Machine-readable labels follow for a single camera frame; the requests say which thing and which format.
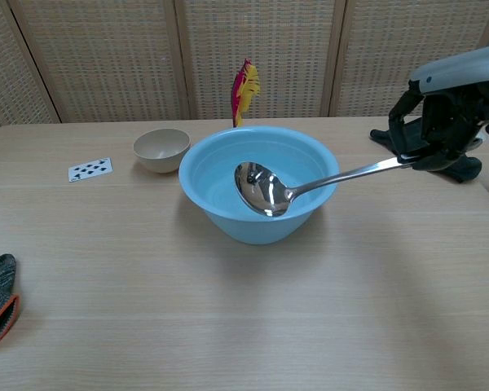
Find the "black cloth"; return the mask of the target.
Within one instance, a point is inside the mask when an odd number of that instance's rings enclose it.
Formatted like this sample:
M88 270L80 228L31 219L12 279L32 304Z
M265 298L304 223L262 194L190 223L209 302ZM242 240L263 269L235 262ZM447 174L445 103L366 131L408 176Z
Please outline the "black cloth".
M421 139L421 118L417 118L406 123L404 126L404 134L411 150L415 150L426 145L426 142ZM369 138L373 142L385 147L394 155L399 154L390 139L388 130L371 130ZM482 162L478 158L463 155L457 162L451 164L445 169L432 171L432 174L439 174L458 183L463 183L475 179L480 174L481 170Z

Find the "metal ladle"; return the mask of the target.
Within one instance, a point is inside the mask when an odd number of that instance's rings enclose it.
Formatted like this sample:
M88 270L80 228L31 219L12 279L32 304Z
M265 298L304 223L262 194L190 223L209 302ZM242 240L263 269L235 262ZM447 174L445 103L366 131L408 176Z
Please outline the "metal ladle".
M240 198L249 208L267 217L279 217L288 211L295 199L309 191L392 169L404 169L418 160L419 156L396 156L297 187L287 187L263 165L244 162L236 167L234 179Z

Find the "small beige bowl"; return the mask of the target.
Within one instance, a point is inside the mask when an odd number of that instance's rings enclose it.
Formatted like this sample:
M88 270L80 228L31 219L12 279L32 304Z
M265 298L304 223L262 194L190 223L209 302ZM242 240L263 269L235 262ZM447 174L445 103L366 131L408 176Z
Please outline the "small beige bowl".
M191 146L190 136L171 128L151 130L134 141L133 150L138 162L156 174L178 170Z

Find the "spades playing card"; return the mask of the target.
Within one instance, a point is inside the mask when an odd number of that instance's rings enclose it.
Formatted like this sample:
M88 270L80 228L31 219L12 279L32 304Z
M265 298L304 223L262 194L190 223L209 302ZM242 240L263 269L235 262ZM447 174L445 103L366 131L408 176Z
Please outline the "spades playing card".
M112 162L109 157L89 161L68 169L68 181L78 182L112 172Z

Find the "light blue large bowl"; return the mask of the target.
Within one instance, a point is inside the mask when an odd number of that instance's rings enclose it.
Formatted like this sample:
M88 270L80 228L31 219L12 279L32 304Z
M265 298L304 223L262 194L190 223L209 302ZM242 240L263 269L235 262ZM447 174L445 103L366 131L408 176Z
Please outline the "light blue large bowl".
M302 226L336 190L334 185L300 195L281 216L252 210L241 198L236 169L248 162L269 169L260 174L244 168L244 184L260 186L266 197L276 195L271 180L286 187L326 178L339 172L333 153L316 138L284 127L251 125L212 134L184 156L178 179L187 198L233 239L246 244L272 244Z

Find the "woven folding screen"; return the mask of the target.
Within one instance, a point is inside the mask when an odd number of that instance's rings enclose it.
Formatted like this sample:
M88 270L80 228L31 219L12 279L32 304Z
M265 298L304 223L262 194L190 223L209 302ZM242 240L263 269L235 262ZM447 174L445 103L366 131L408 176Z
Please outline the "woven folding screen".
M0 127L384 116L412 71L489 46L489 0L0 0Z

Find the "grey knit work glove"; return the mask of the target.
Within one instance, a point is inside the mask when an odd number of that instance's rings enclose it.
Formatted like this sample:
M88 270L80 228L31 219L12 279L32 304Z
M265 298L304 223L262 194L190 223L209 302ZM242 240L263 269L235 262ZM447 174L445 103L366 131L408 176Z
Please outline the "grey knit work glove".
M16 259L5 253L0 256L0 341L9 332L20 310L20 296L13 292Z

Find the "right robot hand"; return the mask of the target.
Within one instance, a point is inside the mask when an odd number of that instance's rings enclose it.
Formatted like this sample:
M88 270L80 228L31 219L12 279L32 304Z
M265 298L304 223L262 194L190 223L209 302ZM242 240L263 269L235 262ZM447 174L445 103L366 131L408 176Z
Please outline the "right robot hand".
M404 117L419 103L423 104L421 145L411 147ZM396 159L415 170L438 171L455 163L485 125L489 125L489 46L421 65L389 114Z

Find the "red yellow feather shuttlecock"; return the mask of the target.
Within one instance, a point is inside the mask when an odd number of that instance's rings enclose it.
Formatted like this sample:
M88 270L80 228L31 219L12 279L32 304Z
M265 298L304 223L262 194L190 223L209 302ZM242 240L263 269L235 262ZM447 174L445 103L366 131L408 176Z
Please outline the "red yellow feather shuttlecock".
M234 128L242 125L243 113L249 110L253 96L258 95L259 92L258 70L249 59L245 59L231 88L232 125Z

